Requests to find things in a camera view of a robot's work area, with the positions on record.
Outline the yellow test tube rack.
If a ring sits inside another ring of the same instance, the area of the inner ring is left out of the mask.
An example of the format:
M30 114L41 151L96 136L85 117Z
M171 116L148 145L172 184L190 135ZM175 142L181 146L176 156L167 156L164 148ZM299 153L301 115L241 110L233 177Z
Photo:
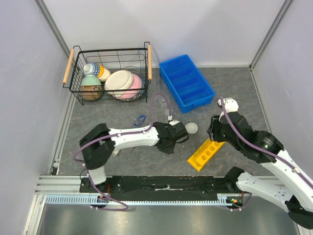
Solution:
M224 144L225 142L216 142L207 139L187 160L187 162L195 170L200 172Z

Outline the clear glass funnel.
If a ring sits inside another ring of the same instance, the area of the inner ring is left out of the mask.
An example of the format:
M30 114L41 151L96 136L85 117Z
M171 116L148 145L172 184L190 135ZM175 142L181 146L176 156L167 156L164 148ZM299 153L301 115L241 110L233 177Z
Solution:
M158 99L158 102L159 102L159 104L160 104L161 109L163 109L163 110L169 110L169 109L170 109L170 108L169 108L168 101L166 100L166 98L164 98L164 97L161 96L161 97Z

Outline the blue plastic divided bin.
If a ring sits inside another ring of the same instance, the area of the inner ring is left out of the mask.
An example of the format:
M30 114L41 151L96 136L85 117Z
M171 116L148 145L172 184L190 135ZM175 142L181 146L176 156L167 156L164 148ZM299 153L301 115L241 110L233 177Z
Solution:
M161 62L159 68L182 113L212 102L215 92L187 54Z

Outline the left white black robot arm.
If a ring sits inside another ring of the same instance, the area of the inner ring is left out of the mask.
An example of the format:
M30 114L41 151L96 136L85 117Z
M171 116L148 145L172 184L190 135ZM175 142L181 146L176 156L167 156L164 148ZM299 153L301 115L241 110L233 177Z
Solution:
M91 178L90 187L96 192L107 188L105 164L110 156L122 149L155 146L160 152L173 154L175 145L186 142L189 134L182 122L154 122L132 129L108 128L105 123L95 126L79 141L84 164Z

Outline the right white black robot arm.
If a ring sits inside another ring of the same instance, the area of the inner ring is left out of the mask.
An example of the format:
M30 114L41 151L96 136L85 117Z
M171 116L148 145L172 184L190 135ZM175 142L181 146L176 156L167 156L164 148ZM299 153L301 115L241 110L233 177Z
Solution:
M294 162L282 143L267 131L254 131L238 112L213 115L207 132L212 141L227 142L260 164L281 182L276 186L233 167L224 177L228 192L249 192L283 209L298 225L313 228L313 180Z

